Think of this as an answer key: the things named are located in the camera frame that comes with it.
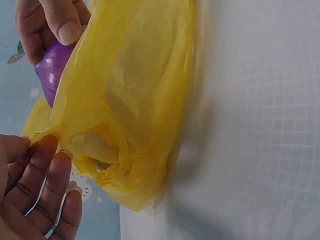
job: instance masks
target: fingernail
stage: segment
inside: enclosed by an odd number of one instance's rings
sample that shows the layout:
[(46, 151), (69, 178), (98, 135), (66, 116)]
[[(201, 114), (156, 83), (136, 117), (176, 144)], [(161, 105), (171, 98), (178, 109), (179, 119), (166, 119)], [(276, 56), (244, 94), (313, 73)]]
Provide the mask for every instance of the fingernail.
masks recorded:
[(82, 195), (82, 189), (80, 187), (75, 186), (75, 187), (72, 188), (72, 191), (73, 190), (79, 192)]
[(68, 46), (80, 38), (81, 30), (73, 20), (70, 20), (60, 27), (58, 35), (61, 43)]
[(67, 154), (71, 159), (73, 158), (72, 152), (69, 149), (63, 148), (59, 151), (59, 153)]

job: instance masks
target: leaf pattern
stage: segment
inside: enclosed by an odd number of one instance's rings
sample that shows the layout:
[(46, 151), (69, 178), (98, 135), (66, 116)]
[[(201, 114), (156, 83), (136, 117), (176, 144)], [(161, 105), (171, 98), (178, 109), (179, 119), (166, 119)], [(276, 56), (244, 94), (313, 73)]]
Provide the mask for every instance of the leaf pattern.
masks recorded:
[(21, 59), (23, 56), (24, 54), (14, 54), (9, 58), (7, 64), (13, 64), (17, 62), (19, 59)]
[(310, 236), (320, 225), (320, 207), (302, 218), (295, 229), (296, 236)]
[(17, 51), (18, 51), (18, 54), (23, 54), (23, 55), (25, 54), (25, 50), (22, 46), (21, 41), (19, 41), (19, 43), (18, 43)]

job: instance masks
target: plastic bag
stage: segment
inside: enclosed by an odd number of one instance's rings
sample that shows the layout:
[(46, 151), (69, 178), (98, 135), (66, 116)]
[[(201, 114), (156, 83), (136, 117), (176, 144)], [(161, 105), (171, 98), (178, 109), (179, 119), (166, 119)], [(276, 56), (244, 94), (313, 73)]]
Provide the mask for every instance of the plastic bag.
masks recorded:
[(51, 109), (23, 136), (56, 135), (77, 171), (142, 209), (160, 189), (182, 125), (194, 39), (192, 0), (94, 0)]

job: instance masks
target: finger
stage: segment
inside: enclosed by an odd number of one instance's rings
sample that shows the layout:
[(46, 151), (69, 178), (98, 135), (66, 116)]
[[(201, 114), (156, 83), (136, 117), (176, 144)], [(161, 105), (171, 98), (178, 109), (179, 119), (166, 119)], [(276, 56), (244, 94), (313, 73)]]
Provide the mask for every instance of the finger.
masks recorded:
[(34, 154), (34, 147), (29, 148), (26, 154), (21, 157), (18, 161), (10, 163), (7, 165), (8, 167), (8, 180), (6, 184), (5, 192), (9, 192), (21, 178), (24, 173), (27, 165), (30, 162), (32, 155)]
[(39, 232), (46, 235), (57, 220), (71, 172), (71, 157), (60, 152), (53, 158), (39, 201), (26, 216)]
[(81, 22), (71, 0), (39, 0), (46, 21), (56, 39), (63, 45), (77, 42), (82, 34)]
[(34, 206), (38, 199), (57, 145), (57, 138), (48, 135), (32, 146), (34, 153), (30, 162), (14, 188), (4, 196), (23, 215)]
[(79, 15), (81, 25), (88, 25), (91, 14), (82, 0), (72, 0), (73, 5)]
[(0, 148), (2, 147), (0, 151), (3, 151), (1, 156), (8, 164), (22, 158), (27, 153), (29, 146), (30, 140), (28, 138), (0, 134)]
[(60, 221), (49, 240), (74, 240), (82, 217), (81, 193), (72, 190), (67, 193)]
[(45, 53), (41, 33), (48, 27), (44, 9), (38, 0), (16, 1), (15, 25), (25, 55), (31, 64), (38, 64)]

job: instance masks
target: light blue tablecloth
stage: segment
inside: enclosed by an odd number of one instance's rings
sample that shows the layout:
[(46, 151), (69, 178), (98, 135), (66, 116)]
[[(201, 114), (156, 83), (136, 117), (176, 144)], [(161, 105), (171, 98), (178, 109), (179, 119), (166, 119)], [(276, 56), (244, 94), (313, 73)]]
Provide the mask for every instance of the light blue tablecloth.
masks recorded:
[[(27, 58), (18, 56), (19, 36), (14, 25), (14, 11), (14, 0), (0, 1), (0, 133), (19, 135), (42, 89)], [(92, 180), (77, 176), (75, 172), (71, 178), (84, 194), (83, 218), (76, 239), (119, 240), (119, 205)]]

